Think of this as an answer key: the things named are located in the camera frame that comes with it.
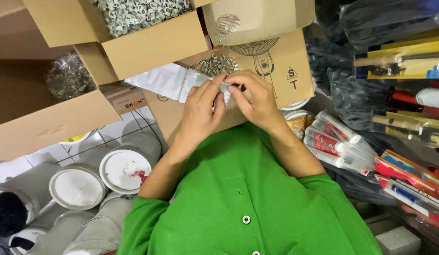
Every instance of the shirt button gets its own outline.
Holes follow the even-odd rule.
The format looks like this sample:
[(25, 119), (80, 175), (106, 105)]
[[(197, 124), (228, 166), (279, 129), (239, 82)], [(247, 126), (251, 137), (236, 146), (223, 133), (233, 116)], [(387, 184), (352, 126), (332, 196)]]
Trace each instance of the shirt button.
[(245, 223), (246, 225), (248, 225), (251, 222), (251, 218), (249, 216), (245, 216), (243, 217), (243, 223)]

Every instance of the triangle logo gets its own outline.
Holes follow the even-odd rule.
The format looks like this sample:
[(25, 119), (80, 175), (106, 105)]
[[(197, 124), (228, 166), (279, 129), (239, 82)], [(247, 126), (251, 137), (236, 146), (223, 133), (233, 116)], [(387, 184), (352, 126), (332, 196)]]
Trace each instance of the triangle logo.
[(292, 67), (289, 67), (289, 72), (287, 74), (287, 79), (295, 78), (298, 74), (293, 70)]

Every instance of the fan illustration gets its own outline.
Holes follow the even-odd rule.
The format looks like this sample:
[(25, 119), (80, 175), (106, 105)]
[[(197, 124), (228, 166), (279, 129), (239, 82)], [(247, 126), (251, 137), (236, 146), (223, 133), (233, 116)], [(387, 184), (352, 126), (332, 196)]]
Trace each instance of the fan illustration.
[(270, 49), (273, 47), (273, 45), (276, 44), (278, 40), (279, 37), (252, 43), (245, 43), (241, 45), (234, 45), (230, 48), (241, 55), (252, 56), (254, 58), (254, 67), (257, 74), (262, 76), (266, 81), (273, 84), (271, 74), (275, 69), (275, 65), (270, 55)]

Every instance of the green polo shirt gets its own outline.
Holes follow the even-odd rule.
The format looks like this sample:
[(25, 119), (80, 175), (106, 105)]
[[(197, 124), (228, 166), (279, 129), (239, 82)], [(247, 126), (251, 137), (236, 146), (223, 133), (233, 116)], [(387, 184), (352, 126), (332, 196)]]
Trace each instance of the green polo shirt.
[(187, 159), (172, 205), (138, 197), (118, 255), (381, 254), (326, 174), (296, 179), (251, 123), (211, 135)]

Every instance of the hand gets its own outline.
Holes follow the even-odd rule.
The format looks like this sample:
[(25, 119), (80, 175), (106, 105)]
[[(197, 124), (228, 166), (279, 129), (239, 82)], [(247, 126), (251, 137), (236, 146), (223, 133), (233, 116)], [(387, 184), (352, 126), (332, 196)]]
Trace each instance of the hand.
[[(183, 112), (182, 127), (172, 146), (180, 148), (178, 151), (182, 160), (193, 153), (221, 122), (226, 104), (219, 86), (226, 75), (227, 73), (223, 72), (213, 81), (207, 80), (200, 87), (192, 87), (189, 91)], [(215, 101), (214, 110), (212, 110), (213, 101)]]
[(247, 70), (230, 74), (225, 82), (228, 84), (242, 84), (251, 93), (251, 98), (248, 100), (239, 88), (227, 87), (241, 112), (251, 123), (269, 134), (273, 134), (280, 128), (287, 126), (284, 117), (277, 109), (271, 83)]

